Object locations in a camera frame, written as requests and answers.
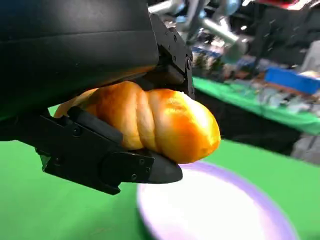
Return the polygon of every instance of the green tablecloth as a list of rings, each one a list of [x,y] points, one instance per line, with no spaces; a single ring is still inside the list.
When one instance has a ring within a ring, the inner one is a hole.
[[[1,240],[146,239],[135,184],[110,196],[45,174],[35,150],[20,142],[1,142],[0,158]],[[320,168],[226,140],[205,160],[265,191],[302,240],[320,238]]]
[[[198,77],[193,78],[194,86],[221,101],[239,106],[243,109],[263,116],[264,118],[277,121],[302,132],[319,135],[320,118],[309,112],[292,114],[284,107],[272,108],[268,105],[261,105],[256,100],[254,92],[248,92],[244,96],[245,86],[239,84],[222,84]]]

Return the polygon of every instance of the white plate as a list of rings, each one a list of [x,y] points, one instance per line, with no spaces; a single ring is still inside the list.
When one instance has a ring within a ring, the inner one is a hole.
[[[253,185],[214,165],[181,165],[183,180],[139,184],[142,220],[158,240],[296,240],[278,208]]]

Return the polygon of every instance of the twisted bread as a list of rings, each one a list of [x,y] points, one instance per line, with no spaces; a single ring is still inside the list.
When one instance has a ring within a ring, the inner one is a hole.
[[[202,104],[179,91],[143,91],[125,81],[93,89],[63,103],[55,117],[80,106],[123,134],[129,150],[147,148],[179,164],[211,154],[221,140],[215,117]]]

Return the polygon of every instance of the robotic arm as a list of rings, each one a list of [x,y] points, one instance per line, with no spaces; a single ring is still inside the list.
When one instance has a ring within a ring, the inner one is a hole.
[[[210,0],[166,0],[148,8],[149,12],[157,14],[175,15],[188,3],[186,17],[180,17],[176,29],[187,43],[192,45],[200,28],[207,29],[211,34],[224,40],[226,47],[222,60],[229,64],[236,64],[247,52],[247,44],[240,36],[231,32],[229,16],[240,6],[238,0],[221,0],[212,19],[206,17],[204,7]]]
[[[205,1],[189,6],[187,41]],[[143,78],[154,88],[194,98],[192,52],[141,0],[12,0],[0,9],[0,141],[35,147],[44,172],[118,194],[121,182],[163,184],[182,179],[180,167],[148,150],[127,151],[122,134],[73,107],[56,119],[48,108],[89,89]],[[209,19],[202,25],[217,28]],[[231,33],[226,38],[236,42]]]

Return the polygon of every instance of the purple plate rim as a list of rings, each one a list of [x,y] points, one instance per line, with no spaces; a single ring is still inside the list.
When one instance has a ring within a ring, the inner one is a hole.
[[[225,181],[229,181],[238,188],[244,190],[246,194],[248,194],[252,199],[254,199],[267,213],[269,213],[269,217],[274,222],[274,225],[277,227],[278,232],[283,236],[286,240],[299,240],[299,235],[294,229],[294,227],[290,224],[290,221],[286,217],[286,214],[280,210],[280,208],[269,199],[269,197],[256,188],[252,183],[248,182],[244,178],[228,171],[220,166],[217,166],[212,163],[197,161],[191,164],[181,164],[180,167],[182,169],[192,169],[202,171],[204,173],[214,175],[223,179]],[[161,234],[158,230],[153,226],[153,224],[148,220],[147,213],[142,208],[142,187],[143,184],[138,184],[137,188],[137,207],[139,214],[142,218],[143,223],[148,228],[151,235],[156,240],[163,240]]]

